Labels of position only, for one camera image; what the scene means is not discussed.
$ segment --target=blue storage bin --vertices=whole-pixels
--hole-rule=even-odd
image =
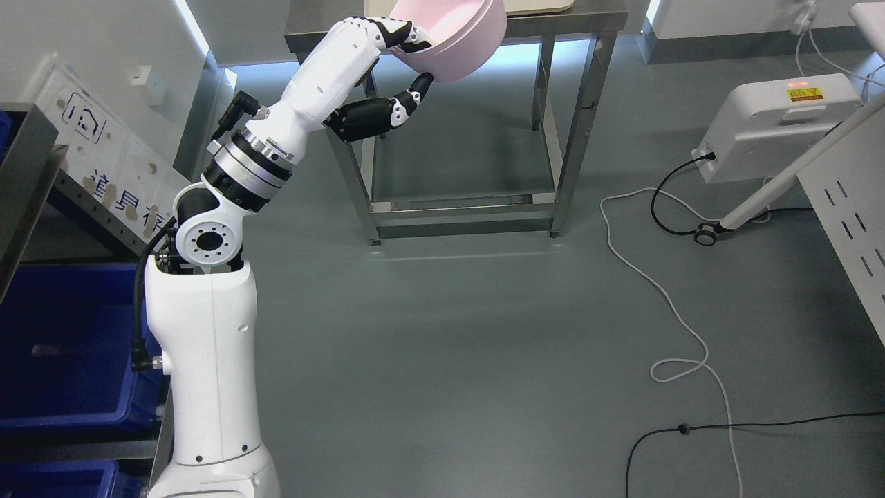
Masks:
[[[6,156],[7,142],[10,142],[10,134],[12,132],[12,118],[8,114],[0,111],[0,163]]]
[[[113,461],[0,464],[0,496],[138,498],[142,484]]]
[[[137,431],[162,374],[130,368],[134,264],[19,268],[0,306],[0,433]],[[159,354],[142,315],[151,355]]]

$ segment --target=metal rack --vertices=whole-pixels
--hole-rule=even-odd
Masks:
[[[289,11],[286,41],[289,50],[304,61],[326,30],[337,20],[363,15],[363,0],[294,0]],[[365,140],[360,157],[350,144],[327,131],[348,192],[366,237],[374,245],[383,238],[449,235],[496,231],[548,230],[559,236],[584,161],[590,130],[602,95],[605,76],[618,32],[627,22],[620,0],[577,0],[570,9],[508,19],[505,39],[537,39],[541,47],[535,75],[532,129],[541,131],[546,149],[552,191],[523,195],[414,199],[378,202],[373,199],[376,151],[380,138]],[[581,74],[565,154],[549,99],[553,45],[558,35],[589,34],[592,40]],[[366,94],[376,95],[374,79],[366,79]]]
[[[33,104],[0,104],[15,120],[14,140],[0,167],[0,300],[8,287],[43,205],[49,201],[121,260],[132,260],[144,242],[61,168],[67,147],[54,145],[58,132]],[[109,459],[151,462],[150,483],[171,460],[172,397],[152,434],[135,440],[68,440],[39,435],[3,437],[0,462],[30,463]]]

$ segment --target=pink container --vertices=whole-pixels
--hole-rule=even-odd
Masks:
[[[400,0],[390,17],[412,21],[436,42],[420,52],[391,51],[440,83],[460,80],[479,69],[501,45],[507,30],[504,0]]]

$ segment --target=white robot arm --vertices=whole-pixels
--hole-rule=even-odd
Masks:
[[[250,264],[240,257],[242,220],[292,176],[311,132],[329,126],[344,141],[359,140],[398,128],[414,113],[430,74],[396,97],[342,106],[381,50],[393,46],[421,51],[432,45],[409,21],[349,18],[332,27],[280,102],[264,108],[238,95],[212,137],[212,163],[202,181],[174,201],[178,229],[171,221],[142,255],[136,280],[143,275],[148,324],[163,356],[153,362],[145,357],[136,325],[133,365],[161,367],[172,376],[175,432],[173,461],[149,498],[279,498],[258,427],[252,353],[257,300]],[[243,113],[253,119],[220,142]],[[164,235],[173,239],[169,252],[149,257]],[[186,263],[206,271],[195,275]],[[208,271],[220,265],[229,271]],[[140,303],[140,291],[135,300]]]
[[[335,24],[305,60],[280,102],[269,108],[245,104],[254,118],[225,143],[218,141],[224,130],[216,133],[208,148],[212,163],[202,182],[175,200],[176,247],[181,257],[200,267],[233,260],[242,247],[242,219],[257,213],[285,185],[304,157],[311,132],[329,126],[342,140],[352,142],[405,124],[427,94],[431,74],[422,74],[393,98],[342,106],[381,51],[394,46],[421,51],[432,44],[410,21],[347,18]]]

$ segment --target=epoxy floor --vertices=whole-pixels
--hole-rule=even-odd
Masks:
[[[557,46],[551,87],[562,135],[586,47]],[[536,45],[505,47],[467,80],[433,87],[385,143],[376,196],[543,184],[541,143],[529,130],[536,54]],[[865,73],[881,64],[869,52],[831,56]],[[828,72],[812,55],[803,62]],[[235,71],[241,89],[269,104],[296,68]],[[413,77],[389,57],[377,73],[383,95]],[[372,247],[326,137],[312,136],[290,185],[246,223],[261,423],[284,496],[623,496],[639,436],[725,423],[708,372],[650,379],[653,362],[699,360],[703,350],[658,291],[609,252],[598,205],[688,160],[735,86],[795,75],[792,57],[646,66],[635,39],[620,38],[559,239],[528,232]],[[722,216],[757,187],[706,185],[695,171],[669,189]],[[885,347],[813,214],[779,216],[710,249],[659,230],[649,198],[606,205],[613,243],[707,341],[736,422],[885,408]],[[779,206],[806,203],[794,191]],[[697,223],[669,202],[660,212],[672,225]],[[885,420],[739,431],[735,443],[746,496],[885,494]],[[647,440],[631,496],[737,496],[727,434]]]

